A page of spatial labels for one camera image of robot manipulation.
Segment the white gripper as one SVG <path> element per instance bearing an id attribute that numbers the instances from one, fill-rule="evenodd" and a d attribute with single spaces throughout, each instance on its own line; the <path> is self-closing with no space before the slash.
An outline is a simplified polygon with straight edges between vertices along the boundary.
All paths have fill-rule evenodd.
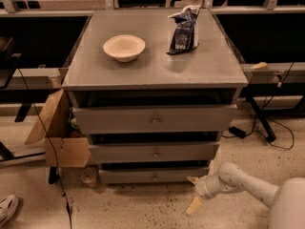
<path id="1" fill-rule="evenodd" d="M 222 183 L 218 175 L 204 177 L 188 176 L 187 180 L 194 184 L 195 191 L 199 197 L 195 197 L 186 210 L 187 215 L 196 212 L 203 204 L 202 199 L 212 199 L 222 191 Z"/>

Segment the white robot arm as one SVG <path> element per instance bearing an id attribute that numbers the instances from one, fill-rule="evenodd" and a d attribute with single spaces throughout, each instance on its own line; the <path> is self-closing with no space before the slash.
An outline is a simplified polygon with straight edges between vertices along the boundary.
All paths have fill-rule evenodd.
<path id="1" fill-rule="evenodd" d="M 219 194 L 247 192 L 270 211 L 269 229 L 305 229 L 305 178 L 293 177 L 280 186 L 252 177 L 240 167 L 222 163 L 217 172 L 204 177 L 188 177 L 194 185 L 196 196 L 186 210 L 194 213 L 204 200 Z"/>

